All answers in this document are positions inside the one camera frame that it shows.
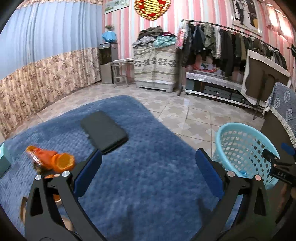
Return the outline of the landscape wall poster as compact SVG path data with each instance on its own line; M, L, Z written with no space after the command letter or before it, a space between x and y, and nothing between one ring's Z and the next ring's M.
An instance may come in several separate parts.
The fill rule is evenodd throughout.
M107 1L104 5L104 14L112 13L119 9L127 8L130 5L129 0L111 0Z

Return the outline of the framed silhouette picture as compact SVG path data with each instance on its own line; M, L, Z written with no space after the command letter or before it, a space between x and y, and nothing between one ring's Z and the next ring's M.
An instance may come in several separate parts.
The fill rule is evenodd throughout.
M247 30L259 37L262 36L256 1L233 0L230 1L230 6L232 8L233 26L243 28L243 30Z

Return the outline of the red heart wall ornament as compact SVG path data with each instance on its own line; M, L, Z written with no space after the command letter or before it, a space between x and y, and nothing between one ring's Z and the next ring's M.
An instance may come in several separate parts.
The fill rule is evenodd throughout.
M134 9L141 17L155 21L169 9L170 5L171 0L136 0Z

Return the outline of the blue floral fringed cloth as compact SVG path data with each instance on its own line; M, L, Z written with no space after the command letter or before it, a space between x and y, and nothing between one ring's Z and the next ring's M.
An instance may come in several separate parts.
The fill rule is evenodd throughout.
M262 115L271 111L280 121L295 148L295 92L276 82L266 101Z

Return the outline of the low tv stand lace cover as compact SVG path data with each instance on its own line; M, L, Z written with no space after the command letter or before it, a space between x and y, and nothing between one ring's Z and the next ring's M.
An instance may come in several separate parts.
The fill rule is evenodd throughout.
M185 93L204 96L246 108L265 107L265 102L258 102L256 98L246 95L246 88L243 87L243 84L202 71L186 72Z

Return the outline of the blue plastic wrapper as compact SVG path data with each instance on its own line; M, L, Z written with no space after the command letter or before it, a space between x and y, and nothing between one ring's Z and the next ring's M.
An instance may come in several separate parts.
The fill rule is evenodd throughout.
M241 170L240 173L243 175L243 177L247 178L247 172L246 171Z

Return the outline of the light blue mesh basket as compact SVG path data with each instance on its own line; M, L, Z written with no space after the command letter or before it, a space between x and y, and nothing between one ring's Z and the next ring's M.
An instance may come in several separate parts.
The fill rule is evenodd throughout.
M267 190L277 184L278 180L269 175L271 163L263 157L262 152L268 149L279 157L278 151L257 129L242 123L227 123L217 131L215 146L212 160L224 170L233 171L239 177L243 177L241 170L247 172L247 178L260 175Z

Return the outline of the pile of folded clothes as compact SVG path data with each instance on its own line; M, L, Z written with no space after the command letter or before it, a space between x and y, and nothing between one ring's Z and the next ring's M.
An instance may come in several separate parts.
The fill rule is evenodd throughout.
M132 44L133 48L154 46L164 48L175 45L177 36L171 32L164 32L161 26L151 27L139 32L137 40Z

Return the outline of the pink window curtain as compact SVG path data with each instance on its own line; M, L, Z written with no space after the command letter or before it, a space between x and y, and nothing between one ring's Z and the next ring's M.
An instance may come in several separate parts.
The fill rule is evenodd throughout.
M292 25L275 1L264 1L263 6L267 14L266 26L277 32L278 35L282 36L289 43L294 43Z

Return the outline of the grey water dispenser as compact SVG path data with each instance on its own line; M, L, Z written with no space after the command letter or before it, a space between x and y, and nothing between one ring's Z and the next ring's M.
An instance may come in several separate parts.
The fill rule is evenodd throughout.
M109 42L99 45L100 76L104 84L113 84L111 62L118 59L117 42Z

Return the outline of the patterned cloth covered cabinet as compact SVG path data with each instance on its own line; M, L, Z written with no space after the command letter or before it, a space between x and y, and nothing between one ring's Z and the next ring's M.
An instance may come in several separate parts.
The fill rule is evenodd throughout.
M155 48L154 44L133 48L134 80L137 88L173 92L178 81L178 57L174 45Z

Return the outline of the clothes rack with garments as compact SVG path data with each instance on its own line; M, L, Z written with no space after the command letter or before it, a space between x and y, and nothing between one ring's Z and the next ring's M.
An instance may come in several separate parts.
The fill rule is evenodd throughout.
M209 22L182 20L176 47L181 50L183 68L211 73L220 70L228 79L235 68L245 70L250 51L288 70L283 54L276 47L239 30Z

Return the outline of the blue covered water bottle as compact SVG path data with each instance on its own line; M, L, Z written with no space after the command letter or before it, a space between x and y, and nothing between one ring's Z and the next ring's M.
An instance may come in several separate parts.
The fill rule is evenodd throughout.
M114 27L112 25L106 25L106 31L102 34L102 39L105 43L116 42L117 35L114 32Z

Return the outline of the blue fuzzy table cover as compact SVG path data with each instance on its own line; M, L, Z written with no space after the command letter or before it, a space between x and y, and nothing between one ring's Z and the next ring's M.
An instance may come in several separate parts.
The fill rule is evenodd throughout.
M13 225L24 231L21 200L29 195L36 176L26 148L86 160L94 147L80 122L97 111L120 125L128 141L103 156L79 198L93 224L108 240L190 240L209 219L218 198L196 165L194 149L126 95L86 104L4 142L11 167L1 178L1 206Z

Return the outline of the teal tissue box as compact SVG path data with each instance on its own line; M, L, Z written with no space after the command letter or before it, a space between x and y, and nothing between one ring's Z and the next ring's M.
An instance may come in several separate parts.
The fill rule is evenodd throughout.
M2 178L11 166L11 154L5 143L0 147L0 177Z

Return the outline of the black phone case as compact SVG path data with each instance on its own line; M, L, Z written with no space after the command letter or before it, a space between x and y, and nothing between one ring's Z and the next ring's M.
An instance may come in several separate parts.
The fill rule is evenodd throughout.
M103 111L94 112L80 122L93 146L106 155L128 141L127 132Z

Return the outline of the blue floral curtain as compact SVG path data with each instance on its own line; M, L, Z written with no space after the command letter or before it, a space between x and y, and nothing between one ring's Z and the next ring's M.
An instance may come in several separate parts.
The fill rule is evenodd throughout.
M1 134L101 80L102 1L22 1L1 32Z

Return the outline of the small metal folding table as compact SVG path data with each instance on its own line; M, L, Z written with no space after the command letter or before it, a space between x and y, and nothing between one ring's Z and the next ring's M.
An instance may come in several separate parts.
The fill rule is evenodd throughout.
M133 58L118 59L108 63L111 67L113 74L113 87L118 87L120 84L125 83L128 87L129 82L127 78L127 68L133 64Z

